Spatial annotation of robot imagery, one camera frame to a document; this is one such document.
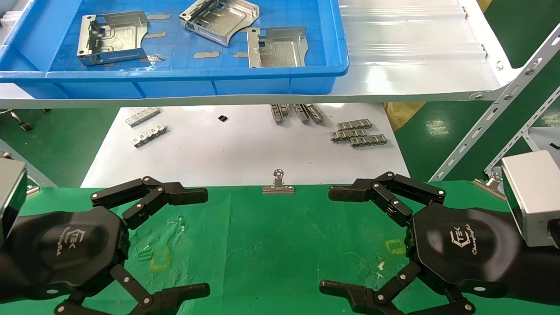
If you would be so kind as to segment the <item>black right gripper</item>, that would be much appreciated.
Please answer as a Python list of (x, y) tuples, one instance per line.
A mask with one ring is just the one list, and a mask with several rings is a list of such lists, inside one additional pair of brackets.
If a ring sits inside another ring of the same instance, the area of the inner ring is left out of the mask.
[[(413, 214), (399, 197), (428, 205)], [(354, 313), (403, 315), (393, 303), (417, 277), (443, 294), (448, 304), (413, 315), (473, 315), (475, 306), (460, 292), (502, 298), (510, 292), (508, 272), (523, 246), (512, 215), (481, 208), (440, 205), (446, 192), (409, 177), (386, 172), (333, 185), (328, 197), (340, 202), (373, 202), (400, 227), (409, 227), (410, 259), (380, 290), (337, 281), (320, 281), (320, 293), (347, 299)]]

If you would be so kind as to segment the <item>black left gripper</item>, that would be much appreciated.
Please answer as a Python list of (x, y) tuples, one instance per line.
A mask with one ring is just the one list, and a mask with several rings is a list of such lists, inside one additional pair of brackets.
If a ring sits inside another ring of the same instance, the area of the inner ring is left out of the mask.
[[(122, 266), (130, 247), (128, 229), (142, 225), (165, 205), (207, 202), (206, 188), (138, 178), (91, 195), (94, 207), (19, 217), (10, 231), (10, 299), (46, 300), (69, 295), (56, 315), (106, 315), (84, 307), (116, 280), (137, 302), (130, 315), (175, 315), (182, 303), (210, 295), (208, 283), (172, 287), (150, 294)], [(110, 211), (135, 202), (122, 219)]]

